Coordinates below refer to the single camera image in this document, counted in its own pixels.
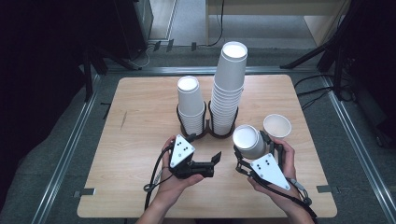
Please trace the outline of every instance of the tall stack of cups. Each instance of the tall stack of cups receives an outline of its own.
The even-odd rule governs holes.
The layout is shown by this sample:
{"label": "tall stack of cups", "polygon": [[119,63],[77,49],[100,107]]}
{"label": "tall stack of cups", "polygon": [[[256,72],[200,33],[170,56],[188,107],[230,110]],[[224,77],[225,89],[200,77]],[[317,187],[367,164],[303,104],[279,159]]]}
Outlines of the tall stack of cups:
{"label": "tall stack of cups", "polygon": [[233,127],[244,89],[247,57],[248,48],[239,42],[228,42],[221,50],[210,103],[210,128],[215,134],[225,135]]}
{"label": "tall stack of cups", "polygon": [[186,134],[201,134],[205,125],[205,102],[196,77],[182,77],[177,83],[177,113]]}

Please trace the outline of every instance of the gray carpet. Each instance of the gray carpet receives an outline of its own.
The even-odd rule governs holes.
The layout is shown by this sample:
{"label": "gray carpet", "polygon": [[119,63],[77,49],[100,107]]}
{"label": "gray carpet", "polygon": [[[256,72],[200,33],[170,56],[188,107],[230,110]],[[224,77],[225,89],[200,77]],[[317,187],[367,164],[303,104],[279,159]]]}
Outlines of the gray carpet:
{"label": "gray carpet", "polygon": [[[306,52],[307,49],[249,49],[247,65],[280,65],[291,62]],[[150,67],[216,66],[219,49],[198,48],[196,51],[191,51],[189,48],[178,47],[170,52],[166,52],[165,48],[157,51],[149,49],[148,55],[150,63],[143,70]],[[135,63],[144,64],[147,59],[146,55],[142,55]],[[314,65],[317,61],[318,57],[304,65]],[[75,190],[84,187],[101,131],[105,125],[104,115],[107,105],[101,105],[101,103],[111,103],[118,81],[122,77],[133,77],[138,74],[127,71],[112,62],[108,62],[108,66],[109,72],[101,77],[102,82],[92,112],[79,138],[78,146],[46,223],[124,222],[121,218],[80,218],[77,216],[78,199],[72,197]],[[290,73],[294,83],[311,75]],[[310,91],[322,86],[320,78],[310,79],[301,83],[297,92]],[[314,99],[318,94],[301,97],[301,104]],[[34,148],[21,163],[9,189],[7,202],[0,215],[0,223],[30,223],[32,221],[50,175],[76,123],[83,100],[84,90],[81,90],[59,119],[50,137]],[[378,149],[376,145],[373,145],[370,129],[359,108],[354,103],[347,103],[347,107],[357,120],[357,126],[363,132],[362,136],[365,141],[373,148],[374,157],[384,160],[384,157],[393,156],[388,158],[389,162],[393,162],[395,158],[393,151]],[[339,193],[333,195],[338,208],[337,216],[320,218],[319,223],[388,223],[329,97],[316,101],[304,111],[304,115],[328,182],[331,186],[340,189]],[[392,183],[394,178],[387,176],[387,181]],[[133,218],[128,220],[128,223],[134,222]]]}

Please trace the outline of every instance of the person's right hand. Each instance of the person's right hand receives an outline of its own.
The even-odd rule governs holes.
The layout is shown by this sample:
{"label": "person's right hand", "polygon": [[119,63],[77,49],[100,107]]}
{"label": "person's right hand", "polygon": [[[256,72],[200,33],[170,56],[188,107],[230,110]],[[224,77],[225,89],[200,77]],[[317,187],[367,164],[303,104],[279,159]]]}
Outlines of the person's right hand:
{"label": "person's right hand", "polygon": [[[276,144],[282,144],[284,148],[283,155],[283,174],[285,177],[290,179],[297,179],[296,169],[294,167],[294,148],[292,148],[287,142],[283,140],[274,139]],[[292,202],[283,196],[280,196],[268,189],[263,188],[253,178],[248,177],[247,181],[253,186],[258,192],[262,192],[268,195],[272,201],[282,209],[288,216],[290,223],[314,223],[311,216],[297,203]],[[276,185],[269,185],[270,188],[276,189],[282,193],[288,194],[291,197],[300,199],[299,191],[296,188],[290,188],[290,190],[282,189]]]}

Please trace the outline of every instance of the tripod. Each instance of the tripod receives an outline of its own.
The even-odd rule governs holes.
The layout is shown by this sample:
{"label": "tripod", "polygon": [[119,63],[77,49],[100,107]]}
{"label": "tripod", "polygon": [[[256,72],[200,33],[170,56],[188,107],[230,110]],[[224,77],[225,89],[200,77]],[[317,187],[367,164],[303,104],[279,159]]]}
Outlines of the tripod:
{"label": "tripod", "polygon": [[310,52],[306,53],[301,58],[297,59],[292,63],[280,65],[279,68],[293,69],[294,67],[308,61],[309,59],[317,56],[324,51],[322,57],[317,64],[317,69],[319,70],[319,72],[327,72],[329,71],[332,64],[335,62],[333,91],[337,96],[338,100],[341,101],[341,77],[343,73],[343,62],[345,59],[345,52],[348,40],[347,31],[351,29],[351,24],[355,20],[358,11],[360,11],[361,6],[363,5],[362,2],[363,1],[359,0],[351,1],[348,13],[346,14],[337,31],[329,41],[317,47],[316,49],[311,50]]}

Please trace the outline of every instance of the person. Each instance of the person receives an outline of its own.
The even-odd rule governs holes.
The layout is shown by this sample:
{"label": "person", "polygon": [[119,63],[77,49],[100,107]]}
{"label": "person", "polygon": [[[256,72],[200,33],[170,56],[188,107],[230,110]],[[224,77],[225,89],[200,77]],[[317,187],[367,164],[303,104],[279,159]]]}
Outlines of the person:
{"label": "person", "polygon": [[[164,144],[163,149],[169,146],[172,141],[175,141],[175,137],[170,137]],[[276,144],[282,144],[284,154],[283,173],[286,177],[297,179],[296,170],[294,167],[294,148],[292,148],[287,142],[279,139],[274,139]],[[166,169],[166,165],[169,163],[169,152],[163,155],[163,172],[161,179],[165,179],[171,175],[170,171]],[[195,185],[204,179],[201,175],[192,175],[187,179],[177,179],[172,176],[168,180],[161,183],[158,188],[157,194],[152,200],[149,207],[143,213],[143,215],[137,220],[136,224],[159,224],[163,223],[163,219],[167,211],[177,202],[178,197],[181,195],[184,189],[189,186]],[[297,203],[292,202],[290,199],[286,199],[272,191],[263,188],[251,177],[247,178],[247,181],[251,186],[258,192],[268,195],[271,200],[282,209],[288,217],[290,224],[309,224],[314,223],[311,216]],[[278,186],[271,185],[271,188],[288,194],[289,196],[300,199],[300,194],[297,189],[292,188],[291,190],[284,190]]]}

